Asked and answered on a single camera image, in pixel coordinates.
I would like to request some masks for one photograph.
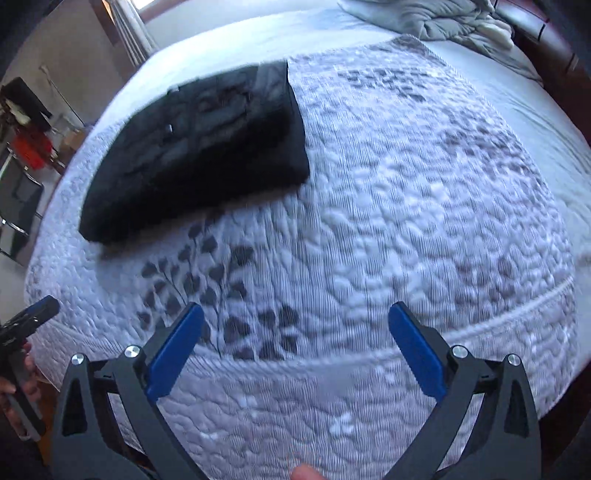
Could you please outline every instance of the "white bedsheet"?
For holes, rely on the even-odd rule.
[[[170,85],[243,64],[377,43],[396,36],[339,9],[289,12],[217,28],[151,58],[111,102],[93,135],[165,94]],[[580,338],[577,367],[581,369],[591,359],[591,296],[587,294],[591,292],[591,149],[536,82],[453,42],[430,42],[428,46],[496,107],[556,197],[575,257]],[[188,51],[195,62],[179,69],[179,59]]]

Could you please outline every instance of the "headboard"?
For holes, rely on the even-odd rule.
[[[591,144],[591,77],[570,44],[533,0],[496,0],[496,13],[515,30],[544,87]]]

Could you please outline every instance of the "mattress pattern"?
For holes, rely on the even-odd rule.
[[[206,473],[270,478],[308,461],[334,479],[377,478],[433,408],[388,333],[388,308],[403,300],[450,343],[519,354],[544,414],[574,368],[573,264],[554,199],[515,135],[413,37],[289,66],[311,167],[296,192],[104,248],[77,226],[122,125],[84,144],[27,274],[27,300],[51,294],[63,305],[33,339],[42,370],[59,385],[73,353],[142,345],[196,301],[202,341],[159,405]]]

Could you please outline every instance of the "black cloth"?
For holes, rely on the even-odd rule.
[[[16,103],[41,132],[45,133],[51,130],[51,125],[46,120],[46,117],[51,118],[51,112],[47,110],[22,78],[16,77],[4,85],[0,89],[0,96]]]
[[[79,231],[89,241],[120,241],[309,175],[287,62],[248,66],[174,88],[134,115],[96,172]]]

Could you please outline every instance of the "silver bolt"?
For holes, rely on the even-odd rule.
[[[456,358],[466,358],[468,356],[468,349],[462,345],[456,345],[452,348],[453,356]]]
[[[84,361],[84,355],[77,353],[72,357],[72,365],[80,365]]]
[[[521,358],[518,355],[512,353],[507,357],[507,361],[513,365],[514,367],[518,367],[521,365]]]
[[[130,345],[125,349],[125,356],[127,358],[135,358],[139,355],[140,348],[137,345]]]

